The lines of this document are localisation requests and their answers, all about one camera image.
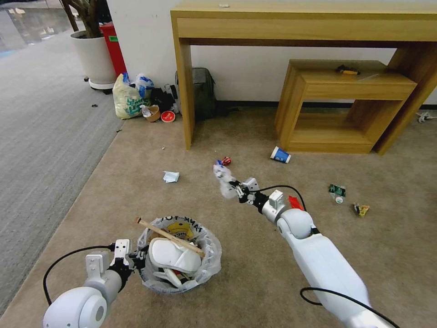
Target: white plant pot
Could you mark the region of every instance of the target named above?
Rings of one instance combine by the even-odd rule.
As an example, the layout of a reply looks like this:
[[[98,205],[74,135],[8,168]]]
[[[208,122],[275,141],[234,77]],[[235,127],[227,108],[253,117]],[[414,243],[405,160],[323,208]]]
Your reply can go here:
[[[95,89],[112,89],[117,76],[106,46],[105,38],[80,38],[85,31],[71,35],[82,68],[89,77],[90,86]]]

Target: blue paper cup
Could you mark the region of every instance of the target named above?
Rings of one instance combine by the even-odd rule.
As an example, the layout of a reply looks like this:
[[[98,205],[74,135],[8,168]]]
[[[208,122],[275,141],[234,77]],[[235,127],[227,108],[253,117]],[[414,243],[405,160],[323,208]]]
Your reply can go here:
[[[276,146],[273,149],[272,155],[270,156],[271,159],[288,163],[290,161],[291,155],[287,153],[286,151],[283,151],[281,148]]]

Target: potted plant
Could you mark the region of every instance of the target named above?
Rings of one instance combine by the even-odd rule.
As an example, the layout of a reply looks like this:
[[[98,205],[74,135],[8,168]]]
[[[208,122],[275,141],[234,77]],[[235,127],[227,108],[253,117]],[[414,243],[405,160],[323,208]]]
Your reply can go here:
[[[99,27],[99,16],[104,16],[101,13],[105,9],[107,10],[106,1],[65,0],[64,3],[77,10],[85,26],[84,31],[74,32],[71,38],[83,70],[89,78],[90,86],[101,90],[112,89],[117,76],[109,56],[105,38],[102,36]]]

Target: yellow sticker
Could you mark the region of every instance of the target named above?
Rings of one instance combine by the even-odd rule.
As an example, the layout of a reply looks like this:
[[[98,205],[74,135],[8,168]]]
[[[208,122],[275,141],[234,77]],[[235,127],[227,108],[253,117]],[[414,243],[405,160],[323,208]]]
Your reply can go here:
[[[190,240],[194,237],[191,231],[191,225],[188,222],[175,222],[169,225],[167,230],[170,234],[179,239]]]

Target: baseboard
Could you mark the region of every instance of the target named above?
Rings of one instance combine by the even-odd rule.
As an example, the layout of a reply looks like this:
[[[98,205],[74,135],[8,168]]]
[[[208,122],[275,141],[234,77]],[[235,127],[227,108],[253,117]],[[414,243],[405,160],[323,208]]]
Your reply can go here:
[[[224,108],[229,107],[277,107],[279,102],[264,101],[240,101],[240,100],[218,100],[217,105]],[[305,108],[350,108],[351,102],[304,102]],[[437,110],[437,104],[422,105],[421,110]]]

